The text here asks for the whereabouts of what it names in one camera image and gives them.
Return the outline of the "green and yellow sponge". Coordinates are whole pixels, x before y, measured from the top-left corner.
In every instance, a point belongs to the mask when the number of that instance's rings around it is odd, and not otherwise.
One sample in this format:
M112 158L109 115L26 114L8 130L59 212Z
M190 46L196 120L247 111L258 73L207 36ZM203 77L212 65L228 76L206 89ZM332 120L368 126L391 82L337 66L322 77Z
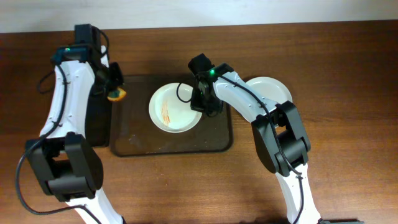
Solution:
M112 102L121 101L126 96L126 91L120 87L108 93L107 99Z

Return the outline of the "white plate with sauce streak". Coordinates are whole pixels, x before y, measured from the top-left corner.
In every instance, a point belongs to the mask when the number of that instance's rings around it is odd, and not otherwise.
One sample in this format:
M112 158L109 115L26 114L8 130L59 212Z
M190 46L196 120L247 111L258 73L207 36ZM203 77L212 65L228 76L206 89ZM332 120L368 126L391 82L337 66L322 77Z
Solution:
M256 77L246 82L250 87L270 100L280 104L286 101L293 102L292 95L288 88L280 81L271 77Z

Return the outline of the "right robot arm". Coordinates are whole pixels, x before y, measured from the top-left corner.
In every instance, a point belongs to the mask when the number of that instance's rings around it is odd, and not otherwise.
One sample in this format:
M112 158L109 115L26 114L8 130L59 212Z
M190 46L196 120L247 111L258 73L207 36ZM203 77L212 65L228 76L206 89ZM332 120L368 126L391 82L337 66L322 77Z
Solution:
M308 181L311 145L297 107L268 99L228 64L216 66L204 54L193 57L188 68L195 79L191 109L218 114L226 103L240 113L251 124L259 160L279 182L289 223L321 223Z

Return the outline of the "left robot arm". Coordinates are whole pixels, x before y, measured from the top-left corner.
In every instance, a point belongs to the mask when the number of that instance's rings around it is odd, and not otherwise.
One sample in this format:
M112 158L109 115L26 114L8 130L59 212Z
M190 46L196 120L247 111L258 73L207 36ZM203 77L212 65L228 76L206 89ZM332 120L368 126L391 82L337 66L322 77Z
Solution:
M112 105L125 96L124 78L109 60L106 34L91 24L75 26L72 44L52 57L52 104L37 139L28 140L28 161L46 195L75 210L85 223L124 223L108 200L96 148L109 145Z

